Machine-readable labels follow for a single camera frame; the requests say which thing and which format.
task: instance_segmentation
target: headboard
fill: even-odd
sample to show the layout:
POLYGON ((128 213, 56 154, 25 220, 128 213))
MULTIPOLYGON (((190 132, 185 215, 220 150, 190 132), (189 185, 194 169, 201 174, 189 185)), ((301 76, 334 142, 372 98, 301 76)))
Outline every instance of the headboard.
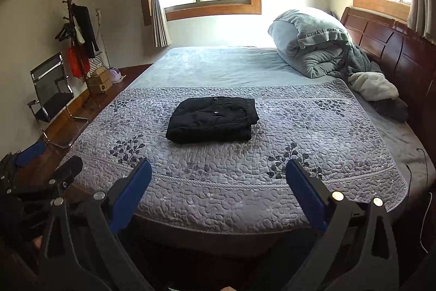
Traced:
POLYGON ((397 87, 409 106, 410 127, 436 163, 436 46, 405 24, 367 11, 346 8, 341 22, 397 87))

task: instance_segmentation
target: quilted bedspread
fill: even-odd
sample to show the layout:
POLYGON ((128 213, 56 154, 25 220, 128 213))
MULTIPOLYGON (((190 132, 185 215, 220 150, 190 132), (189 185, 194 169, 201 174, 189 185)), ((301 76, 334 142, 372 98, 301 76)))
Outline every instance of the quilted bedspread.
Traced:
POLYGON ((86 128, 66 159, 83 159, 75 184, 107 191, 140 158, 153 178, 137 214, 169 226, 213 233, 269 233, 307 225, 284 170, 297 158, 329 190, 388 211, 407 182, 378 131, 342 80, 314 85, 133 88, 86 128), (254 98, 260 117, 248 142, 177 145, 165 138, 186 98, 254 98))

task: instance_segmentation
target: chair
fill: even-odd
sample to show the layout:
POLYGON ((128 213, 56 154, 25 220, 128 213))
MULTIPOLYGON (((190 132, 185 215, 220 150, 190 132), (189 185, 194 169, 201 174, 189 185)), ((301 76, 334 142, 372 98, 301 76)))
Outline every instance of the chair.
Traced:
POLYGON ((74 98, 74 94, 67 82, 68 76, 65 74, 61 53, 57 53, 34 68, 30 74, 38 100, 29 102, 28 107, 41 128, 42 134, 49 143, 63 149, 70 148, 88 125, 89 121, 85 117, 72 116, 68 110, 67 104, 74 98), (41 108, 35 113, 33 106, 36 104, 39 104, 41 108), (64 107, 67 109, 70 117, 75 121, 75 126, 78 129, 77 134, 67 146, 52 142, 40 124, 40 121, 50 122, 64 107), (76 120, 85 121, 85 124, 81 128, 78 128, 76 120))

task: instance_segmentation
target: wooden window frame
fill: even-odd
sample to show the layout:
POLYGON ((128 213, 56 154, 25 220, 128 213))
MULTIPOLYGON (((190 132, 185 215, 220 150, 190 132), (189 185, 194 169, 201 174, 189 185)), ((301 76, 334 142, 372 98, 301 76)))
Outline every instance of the wooden window frame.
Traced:
POLYGON ((410 13, 409 4, 393 0, 353 0, 353 6, 376 11, 403 21, 407 21, 410 13))
MULTIPOLYGON (((151 24, 150 0, 141 0, 144 24, 151 24)), ((165 9, 166 19, 177 20, 226 14, 262 14, 262 0, 220 0, 179 5, 165 9)))

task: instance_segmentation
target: folded black jacket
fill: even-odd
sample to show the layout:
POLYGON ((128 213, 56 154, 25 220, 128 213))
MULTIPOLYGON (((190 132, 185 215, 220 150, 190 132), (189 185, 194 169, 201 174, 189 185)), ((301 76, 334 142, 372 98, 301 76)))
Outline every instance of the folded black jacket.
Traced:
POLYGON ((166 138, 180 144, 248 141, 258 120, 254 99, 189 98, 171 115, 166 138))

